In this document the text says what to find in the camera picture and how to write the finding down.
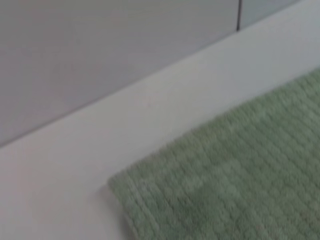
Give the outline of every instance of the green towel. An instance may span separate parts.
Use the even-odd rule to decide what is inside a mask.
[[[320,239],[320,70],[117,174],[137,240]]]

